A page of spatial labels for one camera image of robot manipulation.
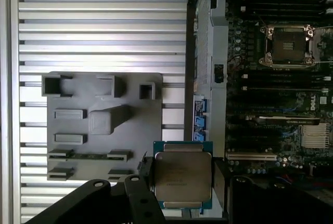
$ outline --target heatsink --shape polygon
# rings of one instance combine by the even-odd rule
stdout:
[[[328,149],[329,124],[304,125],[302,127],[302,147]]]

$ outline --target cpu socket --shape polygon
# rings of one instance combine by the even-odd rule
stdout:
[[[267,25],[265,57],[259,63],[271,68],[305,69],[315,65],[312,55],[314,28],[310,25]]]

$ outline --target dell logo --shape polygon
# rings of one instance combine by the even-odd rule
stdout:
[[[316,110],[316,95],[311,96],[311,107],[310,107],[311,111],[315,111]]]

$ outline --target circuit board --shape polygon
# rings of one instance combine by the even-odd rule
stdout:
[[[332,176],[333,26],[325,13],[332,6],[228,1],[225,150],[232,172]],[[313,12],[301,17],[304,7]]]

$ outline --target gray plastic housing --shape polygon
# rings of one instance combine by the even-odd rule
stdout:
[[[143,155],[152,155],[153,142],[161,140],[161,74],[50,73],[42,81],[48,180],[115,182],[121,173],[112,171],[135,173]],[[144,98],[142,85],[149,91]]]

